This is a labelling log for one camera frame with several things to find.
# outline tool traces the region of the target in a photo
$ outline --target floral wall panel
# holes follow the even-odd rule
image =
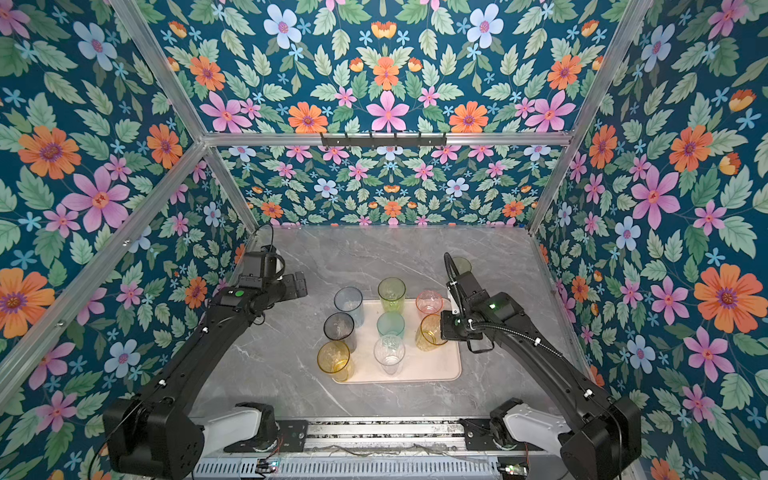
[[[153,28],[211,131],[561,131],[626,4],[194,0]]]
[[[768,4],[661,10],[538,236],[650,476],[765,478]]]
[[[263,222],[519,227],[560,153],[547,145],[222,150]]]
[[[4,0],[0,78],[2,358],[189,140],[103,2]]]
[[[122,478],[100,450],[104,407],[136,393],[179,350],[244,237],[201,162],[0,416],[0,478],[85,480],[94,454],[89,478]]]

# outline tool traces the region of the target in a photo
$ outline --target yellow glass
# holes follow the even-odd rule
[[[339,340],[331,340],[317,353],[317,366],[337,382],[346,382],[355,372],[349,347]]]
[[[406,303],[406,285],[397,277],[385,278],[379,283],[379,298],[385,312],[402,313]]]
[[[416,347],[423,352],[445,345],[448,340],[440,338],[440,315],[427,315],[416,330]]]

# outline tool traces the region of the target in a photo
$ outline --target marble surface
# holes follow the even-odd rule
[[[250,327],[229,348],[200,391],[193,416],[245,401],[271,404],[278,417],[487,415],[513,396],[536,409],[557,412],[529,374],[499,348],[475,355],[462,345],[462,374],[451,382],[345,385],[316,364],[317,350],[326,341],[323,322],[335,311],[336,291],[352,285],[365,298],[375,299],[379,281],[388,276],[406,283],[409,298],[425,289],[443,291],[446,251],[468,258],[488,293],[504,291],[515,298],[573,361],[560,306],[525,230],[303,227],[276,230],[274,243],[287,272],[305,273],[309,295],[276,304],[263,325]]]

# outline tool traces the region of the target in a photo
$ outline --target beige tray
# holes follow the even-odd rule
[[[458,342],[447,342],[431,352],[416,348],[416,329],[422,322],[422,314],[416,309],[415,299],[406,299],[402,316],[406,320],[403,342],[406,356],[402,367],[395,375],[387,375],[373,358],[373,346],[379,339],[376,320],[384,313],[379,300],[363,300],[366,321],[355,335],[357,348],[352,354],[354,373],[346,382],[337,383],[392,383],[392,382],[449,382],[462,374],[462,359],[458,353]]]

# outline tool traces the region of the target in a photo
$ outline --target clear glass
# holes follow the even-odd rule
[[[349,347],[338,340],[331,340],[320,347],[317,366],[337,382],[346,382],[355,372]]]
[[[395,375],[402,368],[406,345],[397,335],[384,335],[373,346],[373,356],[388,375]]]
[[[333,305],[344,313],[348,313],[353,320],[355,320],[355,326],[360,328],[362,323],[366,320],[365,313],[362,312],[362,292],[354,286],[345,286],[333,297]]]
[[[456,265],[459,275],[472,271],[472,264],[464,257],[453,257],[453,264]]]
[[[379,298],[385,312],[402,313],[406,302],[406,285],[395,276],[385,278],[379,284]]]
[[[355,338],[355,321],[348,313],[336,312],[326,319],[323,332],[328,340],[339,340],[346,343],[350,352],[357,348]]]
[[[384,312],[376,320],[376,328],[380,336],[397,335],[402,338],[406,330],[406,319],[397,312]]]
[[[423,352],[445,345],[448,340],[440,338],[440,315],[427,315],[416,330],[416,346]]]
[[[422,313],[422,318],[432,313],[439,315],[442,310],[442,295],[435,290],[424,290],[416,297],[416,308]]]

